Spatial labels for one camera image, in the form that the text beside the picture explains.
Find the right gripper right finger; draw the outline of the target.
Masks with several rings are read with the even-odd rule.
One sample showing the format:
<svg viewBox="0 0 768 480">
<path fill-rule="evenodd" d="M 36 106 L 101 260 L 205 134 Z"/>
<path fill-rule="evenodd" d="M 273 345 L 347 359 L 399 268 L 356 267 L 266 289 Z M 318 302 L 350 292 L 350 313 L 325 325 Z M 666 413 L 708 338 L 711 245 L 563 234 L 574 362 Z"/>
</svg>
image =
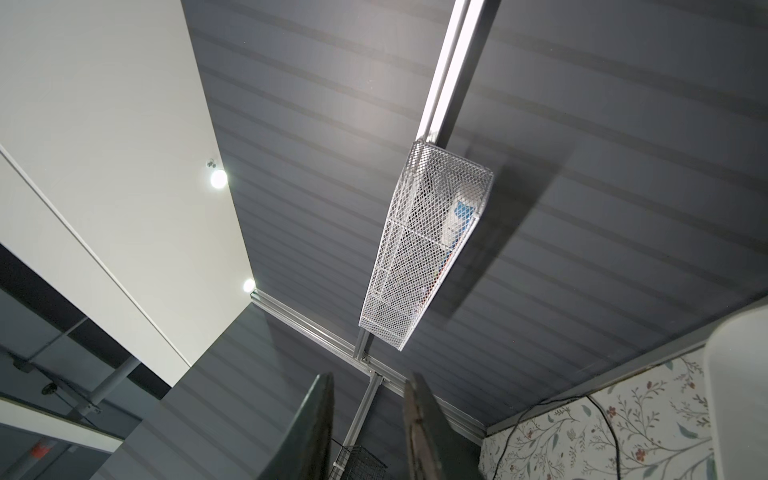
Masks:
<svg viewBox="0 0 768 480">
<path fill-rule="evenodd" d="M 408 470 L 411 479 L 482 479 L 477 462 L 459 443 L 462 436 L 453 430 L 419 373 L 413 373 L 404 387 L 404 424 Z"/>
</svg>

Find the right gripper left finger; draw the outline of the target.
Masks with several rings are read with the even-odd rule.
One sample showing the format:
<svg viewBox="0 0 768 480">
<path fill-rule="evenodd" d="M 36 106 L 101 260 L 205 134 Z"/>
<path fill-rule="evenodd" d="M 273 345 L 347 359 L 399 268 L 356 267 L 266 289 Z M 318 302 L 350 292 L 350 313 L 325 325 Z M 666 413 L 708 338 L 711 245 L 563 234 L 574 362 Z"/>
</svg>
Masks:
<svg viewBox="0 0 768 480">
<path fill-rule="evenodd" d="M 327 479 L 333 418 L 334 378 L 328 372 L 313 381 L 281 445 L 258 479 Z"/>
</svg>

